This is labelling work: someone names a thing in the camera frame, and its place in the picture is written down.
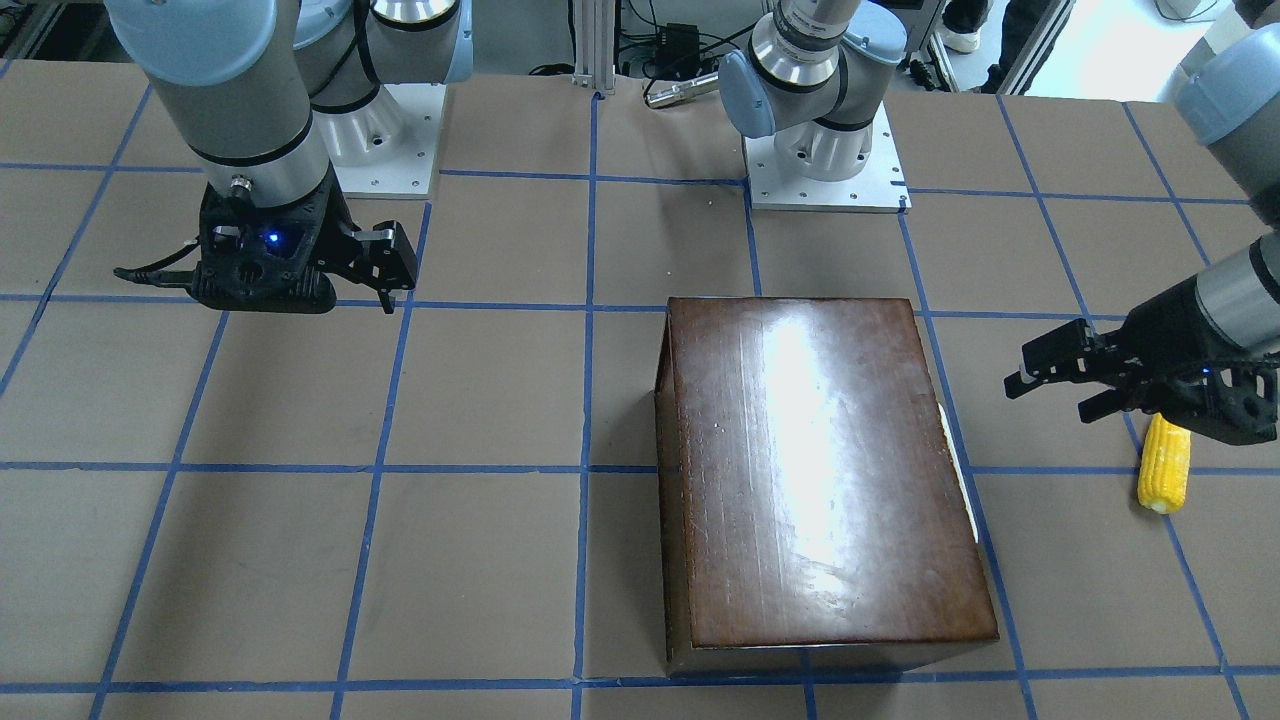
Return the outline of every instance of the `blue tape grid line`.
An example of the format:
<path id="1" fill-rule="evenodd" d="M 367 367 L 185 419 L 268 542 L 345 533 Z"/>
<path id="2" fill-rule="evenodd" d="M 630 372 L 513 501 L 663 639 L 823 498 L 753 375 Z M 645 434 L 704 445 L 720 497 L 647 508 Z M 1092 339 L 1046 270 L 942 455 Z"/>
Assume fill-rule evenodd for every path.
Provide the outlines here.
<path id="1" fill-rule="evenodd" d="M 155 511 L 151 515 L 151 525 L 147 529 L 146 541 L 142 543 L 142 555 L 138 557 L 137 569 L 133 573 L 133 582 L 129 585 L 129 594 L 124 601 L 124 609 L 120 611 L 120 621 L 115 629 L 115 638 L 111 641 L 111 650 L 106 656 L 106 664 L 102 667 L 102 679 L 99 683 L 97 692 L 93 694 L 93 705 L 90 707 L 88 720 L 97 720 L 102 715 L 102 705 L 106 702 L 108 688 L 115 676 L 115 666 L 120 660 L 120 651 L 124 650 L 124 639 L 129 633 L 129 624 L 133 620 L 133 611 L 138 605 L 138 596 L 142 594 L 142 582 L 147 574 L 147 566 L 151 562 L 151 553 L 155 550 L 156 538 L 160 534 L 160 524 L 164 520 L 165 509 L 169 505 L 169 497 L 173 493 L 174 479 L 178 477 L 178 465 L 182 462 L 182 454 L 187 448 L 187 439 L 191 437 L 191 427 L 196 423 L 196 411 L 200 409 L 200 400 L 205 395 L 205 387 L 209 384 L 209 375 L 214 369 L 214 357 L 218 355 L 218 347 L 223 342 L 223 334 L 227 332 L 227 320 L 230 316 L 229 313 L 223 313 L 218 319 L 218 329 L 214 331 L 214 338 L 209 343 L 209 351 L 205 354 L 205 365 L 200 370 L 200 379 L 196 382 L 196 389 L 191 396 L 191 404 L 187 407 L 187 416 L 182 423 L 182 432 L 178 434 L 178 443 L 173 450 L 173 460 L 169 462 L 169 471 L 165 474 L 164 484 L 160 488 L 160 497 L 156 500 Z"/>
<path id="2" fill-rule="evenodd" d="M 751 183 L 749 178 L 742 178 L 742 211 L 746 217 L 746 251 L 751 259 L 751 290 L 756 297 L 764 295 L 764 286 L 760 281 L 760 254 L 755 243 L 755 223 L 751 220 Z"/>
<path id="3" fill-rule="evenodd" d="M 582 662 L 586 652 L 586 553 L 588 518 L 590 515 L 590 478 L 588 470 L 591 462 L 591 375 L 595 347 L 595 223 L 599 182 L 596 172 L 600 161 L 600 101 L 604 95 L 591 94 L 591 155 L 588 176 L 586 202 L 586 304 L 582 338 L 582 447 L 579 462 L 582 470 L 577 477 L 577 560 L 573 570 L 573 691 L 570 701 L 571 720 L 582 717 Z"/>
<path id="4" fill-rule="evenodd" d="M 751 281 L 754 292 L 760 296 L 760 266 L 755 250 L 755 228 L 748 220 L 748 249 L 751 258 Z M 33 302 L 42 296 L 33 293 L 0 293 L 0 302 Z M 115 302 L 138 305 L 193 305 L 196 301 L 187 296 L 174 295 L 55 295 L 49 302 Z M 454 300 L 412 300 L 413 307 L 430 307 L 435 310 L 525 310 L 531 313 L 666 313 L 664 305 L 595 305 L 595 304 L 563 304 L 563 302 L 481 302 L 481 301 L 454 301 Z M 403 307 L 404 300 L 397 302 Z M 348 299 L 339 300 L 339 307 L 378 307 L 376 300 Z M 918 310 L 916 315 L 925 314 L 934 318 L 982 318 L 982 319 L 1015 319 L 1015 320 L 1071 320 L 1079 313 L 1014 313 L 1002 310 Z M 1124 315 L 1089 315 L 1093 320 L 1123 322 Z"/>
<path id="5" fill-rule="evenodd" d="M 1242 665 L 1240 676 L 1277 676 L 1280 665 Z M 1028 670 L 1034 682 L 1092 680 L 1115 678 L 1211 678 L 1219 674 L 1213 665 L 1138 666 L 1138 667 L 1064 667 Z M 819 673 L 814 685 L 887 685 L 942 683 L 1005 683 L 1018 679 L 1014 670 L 968 670 L 952 673 Z M 708 688 L 804 685 L 801 675 L 695 675 L 687 678 L 621 676 L 621 678 L 463 678 L 463 679 L 388 679 L 348 680 L 343 689 L 358 692 L 457 692 L 457 691 L 572 691 L 614 688 Z M 4 683 L 0 694 L 88 694 L 102 689 L 100 683 Z M 116 682 L 105 687 L 108 694 L 151 693 L 317 693 L 338 689 L 335 680 L 183 680 L 183 682 Z"/>
<path id="6" fill-rule="evenodd" d="M 61 170 L 61 172 L 105 172 L 110 165 L 95 165 L 83 163 L 19 163 L 3 161 L 0 169 L 9 170 Z M 200 174 L 204 170 L 184 165 L 116 165 L 118 173 L 179 173 Z M 518 179 L 559 179 L 589 182 L 589 173 L 532 173 L 521 170 L 467 170 L 467 169 L 442 169 L 442 176 L 476 177 L 476 178 L 518 178 Z M 675 184 L 675 186 L 745 186 L 742 178 L 652 178 L 644 176 L 604 176 L 596 174 L 598 182 L 639 183 L 639 184 Z M 1018 190 L 972 190 L 959 187 L 910 187 L 904 186 L 910 192 L 922 195 L 969 195 L 979 197 L 1036 197 L 1034 192 Z M 1153 202 L 1153 204 L 1193 204 L 1193 205 L 1248 205 L 1248 200 L 1230 197 L 1160 197 L 1147 195 L 1094 195 L 1080 192 L 1043 192 L 1041 197 L 1051 200 L 1097 200 L 1103 202 Z"/>
<path id="7" fill-rule="evenodd" d="M 58 263 L 58 268 L 54 269 L 54 275 L 49 278 L 49 283 L 45 286 L 45 291 L 40 296 L 36 310 L 31 314 L 31 322 L 27 323 L 27 331 L 23 333 L 22 341 L 18 342 L 18 348 L 9 360 L 9 365 L 5 368 L 4 375 L 0 375 L 0 397 L 4 397 L 5 391 L 9 388 L 9 382 L 13 380 L 13 375 L 18 370 L 18 364 L 22 361 L 22 356 L 27 352 L 27 347 L 31 345 L 32 336 L 36 334 L 36 327 L 40 324 L 40 319 L 44 318 L 45 309 L 49 307 L 49 299 L 54 295 L 54 288 L 58 287 L 58 282 L 63 279 L 63 273 L 67 272 L 67 265 L 72 260 L 72 254 L 76 252 L 76 247 L 84 237 L 84 231 L 93 219 L 93 211 L 97 210 L 99 202 L 102 201 L 102 196 L 106 193 L 106 186 L 111 182 L 114 168 L 120 163 L 120 156 L 124 155 L 124 149 L 128 147 L 129 138 L 133 137 L 133 131 L 137 129 L 138 120 L 142 118 L 142 110 L 147 106 L 147 100 L 150 97 L 151 86 L 148 85 L 147 88 L 142 91 L 142 97 L 138 99 L 138 105 L 133 110 L 133 117 L 129 118 L 129 124 L 124 128 L 124 137 L 120 138 L 120 143 L 115 147 L 115 154 L 111 156 L 111 164 L 102 173 L 102 182 L 97 184 L 97 191 L 93 193 L 93 199 L 90 201 L 88 209 L 84 210 L 84 217 L 81 218 L 79 227 L 76 228 L 76 233 L 72 236 L 70 243 L 63 254 L 63 259 Z"/>
<path id="8" fill-rule="evenodd" d="M 1128 102 L 1121 102 L 1120 106 L 1124 108 L 1124 114 L 1129 118 L 1129 124 L 1133 127 L 1133 132 L 1138 136 L 1138 142 L 1142 143 L 1142 149 L 1147 152 L 1147 159 L 1151 160 L 1151 167 L 1153 167 L 1156 169 L 1156 174 L 1160 176 L 1160 182 L 1165 186 L 1165 192 L 1169 193 L 1169 200 L 1178 210 L 1178 217 L 1183 219 L 1187 234 L 1192 237 L 1192 243 L 1196 245 L 1196 252 L 1199 252 L 1201 260 L 1208 265 L 1208 252 L 1204 252 L 1204 246 L 1201 245 L 1199 236 L 1196 234 L 1196 228 L 1192 227 L 1192 222 L 1187 217 L 1187 210 L 1183 209 L 1183 204 L 1178 200 L 1178 195 L 1174 192 L 1174 186 L 1169 183 L 1169 177 L 1165 176 L 1165 169 L 1161 168 L 1160 161 L 1156 160 L 1156 154 L 1151 150 L 1151 143 L 1147 142 L 1147 136 L 1142 133 L 1142 128 L 1138 126 L 1138 118 L 1133 115 L 1133 109 L 1129 108 Z"/>
<path id="9" fill-rule="evenodd" d="M 996 596 L 1000 603 L 1001 615 L 1004 616 L 1005 634 L 1009 635 L 1009 647 L 1014 656 L 1014 669 L 1016 673 L 1018 685 L 1021 689 L 1023 702 L 1027 706 L 1027 717 L 1028 720 L 1038 720 L 1038 715 L 1036 714 L 1036 700 L 1032 696 L 1032 685 L 1027 675 L 1027 664 L 1023 661 L 1023 650 L 1018 641 L 1018 626 L 1014 621 L 1014 610 L 1009 602 L 1009 592 L 1005 589 L 1005 578 L 1000 570 L 1000 560 L 996 557 L 996 544 L 992 541 L 991 532 L 987 527 L 987 512 L 982 505 L 978 483 L 974 479 L 973 471 L 969 469 L 969 452 L 965 450 L 964 436 L 960 429 L 960 414 L 956 411 L 955 396 L 951 392 L 951 383 L 947 379 L 946 364 L 942 361 L 942 346 L 938 341 L 938 332 L 934 327 L 933 316 L 929 314 L 929 299 L 924 292 L 924 275 L 920 274 L 920 263 L 915 254 L 915 243 L 911 242 L 911 231 L 906 224 L 905 213 L 900 213 L 897 215 L 897 224 L 902 232 L 902 242 L 906 246 L 906 256 L 911 264 L 911 274 L 915 278 L 915 291 L 920 296 L 920 309 L 924 310 L 924 324 L 929 333 L 929 346 L 933 351 L 933 364 L 938 370 L 938 384 L 942 386 L 942 397 L 943 404 L 946 405 L 951 437 L 955 441 L 957 455 L 956 460 L 960 462 L 963 475 L 961 482 L 964 482 L 965 489 L 969 493 L 969 501 L 973 506 L 974 524 L 978 527 L 979 539 L 983 550 L 987 552 L 992 583 L 996 585 Z"/>
<path id="10" fill-rule="evenodd" d="M 1023 164 L 1023 172 L 1027 173 L 1027 182 L 1032 186 L 1032 193 L 1036 196 L 1036 204 L 1039 205 L 1041 215 L 1044 217 L 1044 225 L 1048 228 L 1050 238 L 1053 240 L 1053 247 L 1057 250 L 1057 256 L 1062 261 L 1062 269 L 1066 272 L 1066 279 L 1071 283 L 1071 292 L 1075 295 L 1075 301 L 1080 305 L 1080 311 L 1085 315 L 1089 314 L 1089 305 L 1084 301 L 1084 293 L 1080 292 L 1080 283 L 1075 281 L 1075 274 L 1071 272 L 1071 263 L 1066 258 L 1066 249 L 1062 246 L 1062 238 L 1057 234 L 1057 227 L 1053 225 L 1053 218 L 1048 214 L 1048 205 L 1044 204 L 1044 196 L 1041 193 L 1039 183 L 1036 182 L 1036 174 L 1032 172 L 1030 160 L 1027 159 L 1027 152 L 1023 150 L 1023 142 L 1018 137 L 1018 131 L 1014 129 L 1014 120 L 1009 117 L 1009 108 L 1005 106 L 1004 99 L 998 95 L 996 96 L 996 104 L 1000 106 L 1000 114 L 1005 118 L 1005 127 L 1009 128 L 1009 137 L 1014 141 L 1014 150 L 1018 152 L 1018 160 Z"/>
<path id="11" fill-rule="evenodd" d="M 1052 217 L 1048 213 L 1048 206 L 1044 204 L 1043 196 L 1041 195 L 1039 184 L 1036 182 L 1036 176 L 1034 176 L 1034 173 L 1032 170 L 1030 161 L 1027 159 L 1027 154 L 1023 150 L 1021 141 L 1018 137 L 1018 131 L 1014 127 L 1014 122 L 1012 122 L 1012 119 L 1009 115 L 1009 109 L 1006 108 L 1004 99 L 1001 99 L 998 96 L 996 97 L 996 102 L 1000 105 L 1000 113 L 1001 113 L 1001 115 L 1005 119 L 1006 127 L 1009 128 L 1009 135 L 1010 135 L 1010 137 L 1014 141 L 1014 149 L 1018 151 L 1018 158 L 1019 158 L 1019 160 L 1023 164 L 1023 169 L 1027 172 L 1027 179 L 1028 179 L 1028 182 L 1030 182 L 1032 192 L 1034 192 L 1036 196 L 1037 196 L 1037 202 L 1039 204 L 1041 211 L 1044 215 L 1044 223 L 1048 227 L 1050 234 L 1053 238 L 1053 243 L 1059 249 L 1059 256 L 1062 260 L 1062 269 L 1066 272 L 1066 277 L 1071 282 L 1071 290 L 1076 293 L 1076 300 L 1080 304 L 1080 311 L 1084 313 L 1085 315 L 1088 315 L 1089 314 L 1088 304 L 1085 302 L 1084 296 L 1079 291 L 1079 284 L 1075 281 L 1075 273 L 1071 270 L 1071 263 L 1068 259 L 1066 251 L 1062 247 L 1061 240 L 1057 236 L 1057 231 L 1053 227 L 1053 219 L 1052 219 Z M 1172 187 L 1169 184 L 1167 179 L 1164 176 L 1164 172 L 1160 169 L 1158 163 L 1156 161 L 1155 154 L 1151 152 L 1151 146 L 1147 143 L 1146 138 L 1142 137 L 1142 131 L 1138 128 L 1137 120 L 1133 118 L 1133 114 L 1129 111 L 1128 106 L 1125 106 L 1124 109 L 1125 109 L 1125 114 L 1129 118 L 1130 124 L 1133 126 L 1134 132 L 1138 133 L 1138 137 L 1139 137 L 1139 140 L 1142 142 L 1142 146 L 1147 151 L 1148 159 L 1151 160 L 1152 165 L 1156 167 L 1157 174 L 1161 177 L 1161 181 L 1165 183 L 1165 190 L 1169 193 L 1169 200 L 1174 201 L 1175 206 L 1178 208 L 1179 214 L 1183 217 L 1184 223 L 1187 224 L 1188 232 L 1192 232 L 1190 223 L 1187 222 L 1185 213 L 1183 213 L 1181 206 L 1176 202 L 1174 192 L 1172 192 Z M 1203 255 L 1203 249 L 1199 247 L 1198 241 L 1196 241 L 1196 242 L 1197 242 L 1197 249 L 1201 250 L 1201 256 L 1207 260 L 1207 256 Z M 1125 414 L 1124 415 L 1124 423 L 1125 423 L 1126 430 L 1129 432 L 1129 437 L 1130 437 L 1130 439 L 1134 443 L 1134 448 L 1140 455 L 1142 454 L 1142 441 L 1138 437 L 1137 428 L 1133 424 L 1133 418 L 1130 415 Z M 1245 710 L 1243 698 L 1240 697 L 1240 693 L 1239 693 L 1239 688 L 1236 687 L 1235 679 L 1233 678 L 1233 675 L 1230 673 L 1230 666 L 1226 662 L 1226 656 L 1222 653 L 1221 644 L 1217 642 L 1217 633 L 1213 629 L 1213 623 L 1212 623 L 1212 620 L 1208 616 L 1208 611 L 1207 611 L 1207 609 L 1203 605 L 1203 600 L 1199 597 L 1199 589 L 1198 589 L 1198 587 L 1196 584 L 1196 578 L 1194 578 L 1194 575 L 1190 571 L 1190 566 L 1187 565 L 1187 562 L 1185 562 L 1185 556 L 1183 555 L 1181 544 L 1178 541 L 1178 536 L 1174 532 L 1172 524 L 1169 521 L 1167 516 L 1165 518 L 1165 524 L 1166 524 L 1166 528 L 1169 530 L 1169 537 L 1170 537 L 1170 541 L 1172 543 L 1174 552 L 1178 556 L 1179 564 L 1183 568 L 1183 573 L 1184 573 L 1184 575 L 1187 578 L 1188 588 L 1189 588 L 1193 598 L 1196 600 L 1197 607 L 1201 611 L 1201 620 L 1204 624 L 1204 632 L 1210 637 L 1210 642 L 1213 646 L 1215 655 L 1219 659 L 1219 664 L 1221 666 L 1222 675 L 1226 679 L 1228 687 L 1231 691 L 1233 700 L 1235 700 L 1236 710 L 1239 711 L 1242 720 L 1249 720 L 1248 711 Z"/>
<path id="12" fill-rule="evenodd" d="M 165 471 L 168 462 L 78 462 L 60 460 L 0 461 L 0 470 L 84 470 L 97 473 Z M 383 465 L 384 474 L 399 475 L 502 475 L 553 474 L 575 475 L 586 470 L 596 475 L 653 475 L 653 465 Z M 975 475 L 1132 475 L 1135 466 L 1119 465 L 970 465 Z M 288 474 L 360 474 L 372 473 L 371 465 L 305 465 L 266 462 L 180 462 L 179 473 L 288 473 Z M 1192 468 L 1192 475 L 1217 478 L 1280 478 L 1280 468 Z"/>
<path id="13" fill-rule="evenodd" d="M 1169 193 L 1170 200 L 1174 202 L 1174 208 L 1178 209 L 1178 217 L 1181 218 L 1183 225 L 1187 228 L 1187 234 L 1196 246 L 1196 251 L 1199 252 L 1201 260 L 1204 265 L 1210 265 L 1208 254 L 1204 252 L 1204 246 L 1201 245 L 1201 240 L 1196 234 L 1196 228 L 1192 227 L 1190 219 L 1187 218 L 1187 211 L 1183 209 L 1181 202 L 1178 201 L 1178 196 L 1174 192 L 1172 184 L 1169 182 L 1169 177 L 1165 174 L 1165 169 L 1160 167 L 1160 160 L 1157 160 L 1156 154 L 1152 152 L 1151 143 L 1147 142 L 1147 136 L 1143 135 L 1142 127 L 1138 124 L 1138 119 L 1134 117 L 1128 102 L 1121 102 L 1120 106 L 1124 108 L 1125 117 L 1129 118 L 1129 124 L 1133 127 L 1134 135 L 1138 136 L 1138 141 L 1142 143 L 1143 150 L 1146 150 L 1147 159 L 1151 160 L 1151 167 L 1155 168 L 1156 174 L 1160 177 L 1160 182 L 1165 186 L 1165 192 Z M 1138 437 L 1138 430 L 1134 428 L 1132 418 L 1125 415 L 1125 423 L 1129 427 L 1134 450 L 1137 450 L 1140 461 L 1142 438 Z M 1169 515 L 1164 515 L 1161 520 L 1165 524 L 1165 532 L 1169 534 L 1169 542 L 1172 544 L 1174 556 L 1178 557 L 1178 566 L 1181 569 L 1183 577 L 1187 580 L 1187 588 L 1190 591 L 1192 598 L 1196 601 L 1196 610 L 1199 612 L 1201 623 L 1204 625 L 1204 634 L 1208 635 L 1208 642 L 1213 647 L 1213 655 L 1217 657 L 1219 669 L 1222 673 L 1222 678 L 1226 680 L 1226 687 L 1231 691 L 1231 700 L 1235 702 L 1235 710 L 1240 714 L 1240 720 L 1249 720 L 1249 708 L 1244 705 L 1244 696 L 1240 694 L 1239 683 L 1235 682 L 1235 674 L 1231 669 L 1231 664 L 1226 659 L 1226 651 L 1222 648 L 1217 628 L 1213 625 L 1213 619 L 1210 616 L 1208 606 L 1204 603 L 1203 594 L 1201 594 L 1199 583 L 1196 582 L 1196 574 L 1192 571 L 1192 566 L 1187 561 L 1187 552 L 1183 550 L 1183 541 L 1178 537 L 1178 529 L 1174 527 L 1174 521 Z"/>
<path id="14" fill-rule="evenodd" d="M 431 204 L 422 208 L 422 224 L 417 237 L 417 256 L 426 251 L 428 228 L 431 225 Z M 360 557 L 356 561 L 356 580 L 351 591 L 351 607 L 347 611 L 347 630 L 342 639 L 342 655 L 338 659 L 337 688 L 333 691 L 333 703 L 329 717 L 342 717 L 342 705 L 346 697 L 347 678 L 351 673 L 351 656 L 356 644 L 356 628 L 360 623 L 360 606 L 365 594 L 365 580 L 369 577 L 369 555 L 374 544 L 374 525 L 378 521 L 378 501 L 381 496 L 383 477 L 387 473 L 387 446 L 392 439 L 392 423 L 396 419 L 396 402 L 399 397 L 399 379 L 404 369 L 404 348 L 408 346 L 410 327 L 413 320 L 413 291 L 406 296 L 401 316 L 399 336 L 396 341 L 396 359 L 392 361 L 392 377 L 387 387 L 387 409 L 383 413 L 383 429 L 378 437 L 378 454 L 374 457 L 372 478 L 369 482 L 369 507 L 365 511 L 365 532 L 360 543 Z"/>

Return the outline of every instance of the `wooden box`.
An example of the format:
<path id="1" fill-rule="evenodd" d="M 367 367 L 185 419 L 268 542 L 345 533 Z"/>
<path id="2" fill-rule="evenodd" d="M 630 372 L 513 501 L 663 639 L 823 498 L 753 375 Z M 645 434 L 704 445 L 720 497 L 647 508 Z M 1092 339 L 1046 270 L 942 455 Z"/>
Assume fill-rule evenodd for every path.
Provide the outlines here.
<path id="1" fill-rule="evenodd" d="M 906 300 L 672 299 L 655 404 L 669 673 L 997 639 Z"/>

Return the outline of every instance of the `corn cob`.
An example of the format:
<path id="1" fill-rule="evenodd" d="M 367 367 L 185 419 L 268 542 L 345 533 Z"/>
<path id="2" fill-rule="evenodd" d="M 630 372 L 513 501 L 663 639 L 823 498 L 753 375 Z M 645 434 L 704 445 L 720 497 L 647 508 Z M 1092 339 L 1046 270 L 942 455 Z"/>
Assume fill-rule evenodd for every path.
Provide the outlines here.
<path id="1" fill-rule="evenodd" d="M 1156 413 L 1147 429 L 1138 471 L 1138 502 L 1161 515 L 1178 512 L 1187 501 L 1192 433 Z"/>

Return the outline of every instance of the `metal mounting plate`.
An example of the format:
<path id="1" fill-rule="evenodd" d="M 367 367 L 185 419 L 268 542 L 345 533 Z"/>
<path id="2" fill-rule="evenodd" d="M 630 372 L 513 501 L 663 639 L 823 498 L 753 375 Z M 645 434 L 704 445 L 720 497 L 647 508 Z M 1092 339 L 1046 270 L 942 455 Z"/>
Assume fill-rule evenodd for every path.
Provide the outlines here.
<path id="1" fill-rule="evenodd" d="M 388 85 L 403 108 L 412 137 L 396 158 L 375 165 L 334 167 L 347 197 L 429 200 L 435 187 L 440 128 L 444 122 L 444 85 Z"/>
<path id="2" fill-rule="evenodd" d="M 744 138 L 751 208 L 827 213 L 897 213 L 910 209 L 911 197 L 883 104 L 876 111 L 873 123 L 876 140 L 863 172 L 840 182 L 786 174 L 778 163 L 773 136 Z"/>

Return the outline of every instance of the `light blue joint cap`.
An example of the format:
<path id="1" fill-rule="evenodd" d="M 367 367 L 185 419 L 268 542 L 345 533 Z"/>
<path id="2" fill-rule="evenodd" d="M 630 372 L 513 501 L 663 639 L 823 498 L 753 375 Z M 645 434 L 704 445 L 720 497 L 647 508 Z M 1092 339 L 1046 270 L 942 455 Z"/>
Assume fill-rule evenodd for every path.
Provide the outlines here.
<path id="1" fill-rule="evenodd" d="M 745 137 L 768 137 L 777 132 L 764 81 L 741 50 L 721 60 L 719 88 L 724 113 L 737 132 Z"/>
<path id="2" fill-rule="evenodd" d="M 1178 111 L 1201 145 L 1231 135 L 1280 95 L 1280 24 L 1249 33 L 1204 64 L 1178 94 Z"/>
<path id="3" fill-rule="evenodd" d="M 453 60 L 449 61 L 449 72 L 444 74 L 444 82 L 462 82 L 471 77 L 475 69 L 475 49 L 471 38 L 471 0 L 460 0 L 458 8 L 458 38 L 453 42 Z"/>
<path id="4" fill-rule="evenodd" d="M 293 49 L 302 50 L 329 35 L 351 12 L 351 0 L 302 0 Z"/>
<path id="5" fill-rule="evenodd" d="M 906 56 L 906 28 L 891 10 L 863 3 L 849 20 L 845 42 L 858 54 L 883 65 L 896 65 Z"/>
<path id="6" fill-rule="evenodd" d="M 148 74 L 192 87 L 253 67 L 275 32 L 275 0 L 105 0 L 115 37 Z"/>

